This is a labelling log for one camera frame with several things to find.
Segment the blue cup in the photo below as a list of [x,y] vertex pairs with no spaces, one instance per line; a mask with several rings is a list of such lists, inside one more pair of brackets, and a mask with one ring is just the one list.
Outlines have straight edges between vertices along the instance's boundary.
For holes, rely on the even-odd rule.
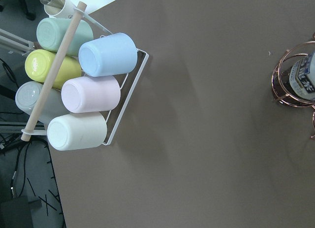
[[127,34],[115,33],[82,44],[78,58],[92,77],[126,74],[137,64],[137,48]]

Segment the pink cup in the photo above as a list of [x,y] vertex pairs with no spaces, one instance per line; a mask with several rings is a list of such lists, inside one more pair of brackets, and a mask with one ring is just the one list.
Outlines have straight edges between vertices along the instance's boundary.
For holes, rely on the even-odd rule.
[[121,90],[114,76],[82,76],[66,81],[61,96],[64,106],[72,113],[101,112],[118,105]]

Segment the white cup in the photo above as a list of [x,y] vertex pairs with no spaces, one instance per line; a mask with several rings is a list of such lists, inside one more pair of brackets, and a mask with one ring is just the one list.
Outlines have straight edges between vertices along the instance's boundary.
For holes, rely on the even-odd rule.
[[47,137],[59,151],[100,146],[107,135],[107,123],[99,112],[71,113],[54,118],[48,125]]

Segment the yellow cup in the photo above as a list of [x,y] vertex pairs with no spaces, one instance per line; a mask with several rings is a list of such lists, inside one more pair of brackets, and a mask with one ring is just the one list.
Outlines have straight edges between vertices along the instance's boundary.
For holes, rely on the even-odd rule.
[[[34,81],[44,83],[55,57],[56,53],[43,49],[30,52],[25,61],[27,76]],[[81,76],[82,70],[79,62],[73,57],[65,56],[53,88],[61,90],[67,80]]]

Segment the grey cup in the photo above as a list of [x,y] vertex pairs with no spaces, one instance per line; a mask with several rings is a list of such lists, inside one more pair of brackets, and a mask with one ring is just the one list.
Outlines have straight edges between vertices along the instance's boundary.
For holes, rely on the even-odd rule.
[[[35,81],[23,84],[16,92],[15,102],[17,107],[30,115],[39,98],[42,87],[41,83]],[[61,92],[51,89],[38,120],[48,125],[52,119],[68,113],[69,111],[62,102]]]

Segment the mint green cup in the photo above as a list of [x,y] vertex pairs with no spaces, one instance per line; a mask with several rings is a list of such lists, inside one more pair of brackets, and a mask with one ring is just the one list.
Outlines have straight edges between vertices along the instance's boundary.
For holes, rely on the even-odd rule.
[[[66,18],[49,17],[41,20],[36,29],[36,37],[40,46],[47,51],[56,53],[70,23],[71,19]],[[94,35],[90,25],[81,20],[66,54],[68,56],[78,56],[82,44],[93,39]]]

